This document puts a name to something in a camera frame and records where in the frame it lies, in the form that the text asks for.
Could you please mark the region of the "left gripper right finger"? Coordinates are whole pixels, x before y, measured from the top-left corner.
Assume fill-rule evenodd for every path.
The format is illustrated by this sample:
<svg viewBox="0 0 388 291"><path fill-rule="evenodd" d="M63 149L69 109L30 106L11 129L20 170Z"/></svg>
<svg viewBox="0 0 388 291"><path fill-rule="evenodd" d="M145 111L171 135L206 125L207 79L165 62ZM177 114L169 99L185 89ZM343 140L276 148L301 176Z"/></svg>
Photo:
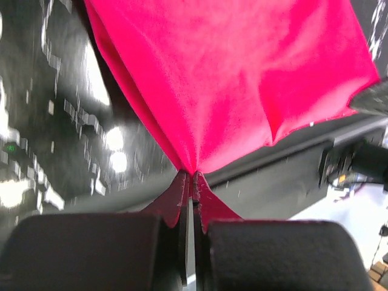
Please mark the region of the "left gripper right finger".
<svg viewBox="0 0 388 291"><path fill-rule="evenodd" d="M193 176L198 290L372 290L346 229L331 221L244 220Z"/></svg>

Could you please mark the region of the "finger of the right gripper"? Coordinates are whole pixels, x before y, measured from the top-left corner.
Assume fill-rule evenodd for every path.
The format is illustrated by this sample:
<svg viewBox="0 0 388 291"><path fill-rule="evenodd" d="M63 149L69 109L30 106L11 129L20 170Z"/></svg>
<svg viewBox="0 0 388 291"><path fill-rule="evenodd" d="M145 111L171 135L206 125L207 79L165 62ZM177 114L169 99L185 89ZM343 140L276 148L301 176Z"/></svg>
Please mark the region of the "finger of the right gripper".
<svg viewBox="0 0 388 291"><path fill-rule="evenodd" d="M384 78L357 93L349 107L369 115L387 116L388 80Z"/></svg>

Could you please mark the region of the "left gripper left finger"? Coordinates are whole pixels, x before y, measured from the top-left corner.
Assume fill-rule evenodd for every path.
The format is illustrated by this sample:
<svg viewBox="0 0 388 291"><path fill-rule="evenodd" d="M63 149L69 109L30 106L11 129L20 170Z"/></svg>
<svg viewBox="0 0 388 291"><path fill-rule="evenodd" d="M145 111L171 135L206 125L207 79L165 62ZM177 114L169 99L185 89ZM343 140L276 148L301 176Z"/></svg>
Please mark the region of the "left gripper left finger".
<svg viewBox="0 0 388 291"><path fill-rule="evenodd" d="M190 176L133 213L32 216L1 253L2 290L181 290Z"/></svg>

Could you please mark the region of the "bright pink t shirt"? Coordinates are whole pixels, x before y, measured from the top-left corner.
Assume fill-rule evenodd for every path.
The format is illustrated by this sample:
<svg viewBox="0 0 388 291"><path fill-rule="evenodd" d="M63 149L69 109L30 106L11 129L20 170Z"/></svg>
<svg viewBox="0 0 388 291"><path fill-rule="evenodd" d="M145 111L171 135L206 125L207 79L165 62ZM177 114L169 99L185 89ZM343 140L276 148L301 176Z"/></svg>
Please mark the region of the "bright pink t shirt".
<svg viewBox="0 0 388 291"><path fill-rule="evenodd" d="M349 1L86 1L99 51L171 162L210 173L353 114L378 71Z"/></svg>

